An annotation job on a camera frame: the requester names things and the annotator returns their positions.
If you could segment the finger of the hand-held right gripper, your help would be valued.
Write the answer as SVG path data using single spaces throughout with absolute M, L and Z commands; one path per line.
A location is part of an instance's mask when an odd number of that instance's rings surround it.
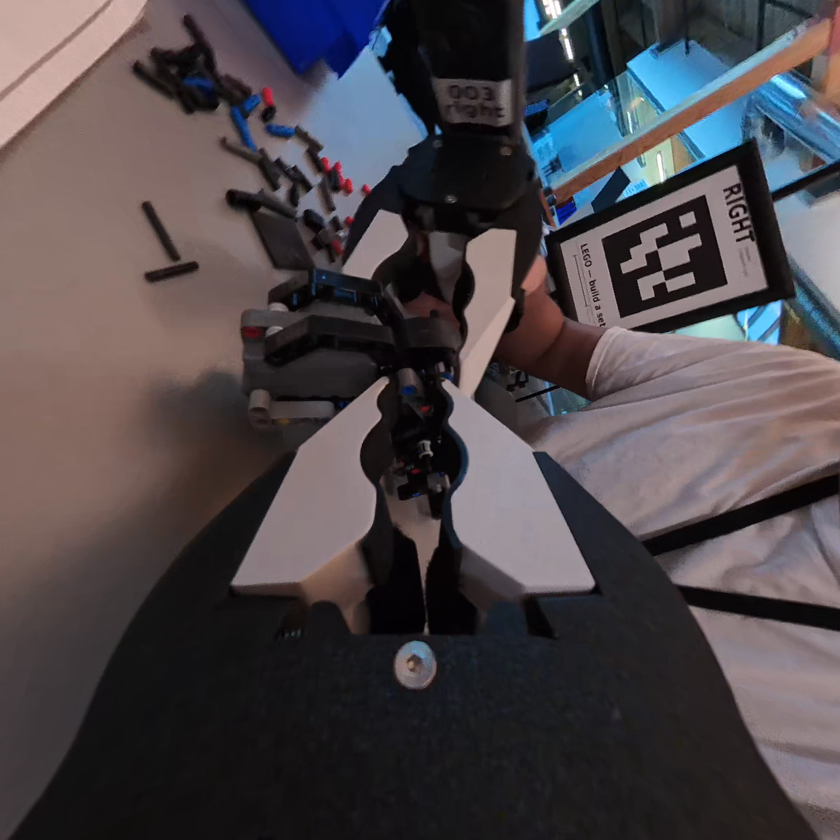
M 417 237 L 403 217 L 380 210 L 344 260 L 342 273 L 357 280 L 393 282 L 419 256 Z
M 458 352 L 458 388 L 473 397 L 515 306 L 512 291 L 517 233 L 495 228 L 472 238 L 465 247 L 465 266 L 472 291 L 460 323 L 464 339 Z

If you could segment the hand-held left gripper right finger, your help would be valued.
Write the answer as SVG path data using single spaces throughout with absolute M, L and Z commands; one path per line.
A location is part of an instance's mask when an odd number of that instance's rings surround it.
M 535 452 L 455 385 L 445 393 L 461 455 L 445 523 L 466 599 L 488 614 L 498 603 L 591 595 L 595 579 Z

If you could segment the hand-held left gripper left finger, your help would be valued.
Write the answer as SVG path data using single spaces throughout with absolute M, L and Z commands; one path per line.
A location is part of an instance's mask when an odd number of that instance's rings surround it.
M 362 467 L 364 440 L 382 420 L 382 377 L 299 447 L 231 581 L 238 595 L 332 602 L 354 634 L 370 628 L 372 588 L 362 542 L 376 490 Z

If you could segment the lego vehicle chassis model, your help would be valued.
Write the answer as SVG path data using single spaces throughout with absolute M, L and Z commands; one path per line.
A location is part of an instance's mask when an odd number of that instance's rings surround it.
M 315 268 L 272 288 L 240 319 L 243 388 L 256 427 L 325 424 L 385 378 L 392 467 L 402 501 L 426 497 L 442 515 L 451 468 L 445 456 L 443 382 L 459 378 L 463 329 L 455 317 L 404 309 L 399 285 Z

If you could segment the pile of small lego pins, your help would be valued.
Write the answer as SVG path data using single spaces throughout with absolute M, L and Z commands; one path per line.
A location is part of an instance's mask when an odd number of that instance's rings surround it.
M 340 216 L 336 199 L 355 191 L 342 163 L 327 158 L 320 141 L 302 126 L 277 121 L 270 87 L 255 90 L 221 72 L 194 16 L 185 15 L 182 25 L 190 42 L 179 49 L 153 47 L 147 61 L 132 63 L 133 75 L 185 114 L 227 107 L 234 138 L 222 136 L 219 146 L 257 169 L 264 185 L 257 191 L 228 189 L 226 205 L 250 223 L 251 211 L 288 217 L 297 224 L 311 257 L 321 253 L 329 262 L 339 262 L 354 217 Z

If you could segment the lego instruction booklet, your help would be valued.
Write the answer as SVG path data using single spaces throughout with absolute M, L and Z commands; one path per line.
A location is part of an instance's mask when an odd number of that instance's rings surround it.
M 93 67 L 139 20 L 145 1 L 1 2 L 1 146 Z

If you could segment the person's right forearm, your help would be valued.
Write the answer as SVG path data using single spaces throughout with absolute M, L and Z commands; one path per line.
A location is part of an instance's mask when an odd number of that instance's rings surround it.
M 568 319 L 545 288 L 531 290 L 518 327 L 504 334 L 493 360 L 581 397 L 587 374 L 606 331 Z

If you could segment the black square lego panel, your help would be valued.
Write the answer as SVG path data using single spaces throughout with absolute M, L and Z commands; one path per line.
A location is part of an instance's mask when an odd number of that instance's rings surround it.
M 312 257 L 294 221 L 267 211 L 251 211 L 250 218 L 275 269 L 302 271 L 314 267 Z

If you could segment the person's right hand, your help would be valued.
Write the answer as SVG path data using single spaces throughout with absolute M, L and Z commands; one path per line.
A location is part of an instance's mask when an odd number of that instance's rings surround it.
M 412 300 L 402 301 L 402 307 L 408 318 L 412 319 L 441 319 L 460 328 L 460 321 L 450 303 L 426 292 L 422 292 Z

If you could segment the framed right marker sign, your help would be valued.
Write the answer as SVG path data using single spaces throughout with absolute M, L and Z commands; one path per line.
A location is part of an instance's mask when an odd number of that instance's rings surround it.
M 756 140 L 546 242 L 563 313 L 598 329 L 667 333 L 795 295 Z

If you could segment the blue plastic bin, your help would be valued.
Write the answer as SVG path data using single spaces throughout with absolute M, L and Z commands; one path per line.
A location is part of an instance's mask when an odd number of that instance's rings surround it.
M 244 1 L 298 74 L 323 61 L 339 77 L 368 46 L 387 1 Z

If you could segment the black chest harness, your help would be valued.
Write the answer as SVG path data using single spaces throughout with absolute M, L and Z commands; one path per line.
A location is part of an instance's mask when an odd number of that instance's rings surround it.
M 642 541 L 654 557 L 684 550 L 700 543 L 788 515 L 838 495 L 838 474 L 814 479 L 743 507 L 685 524 Z M 839 610 L 829 605 L 794 602 L 779 598 L 677 585 L 688 606 L 718 613 L 786 623 L 801 627 L 839 631 Z

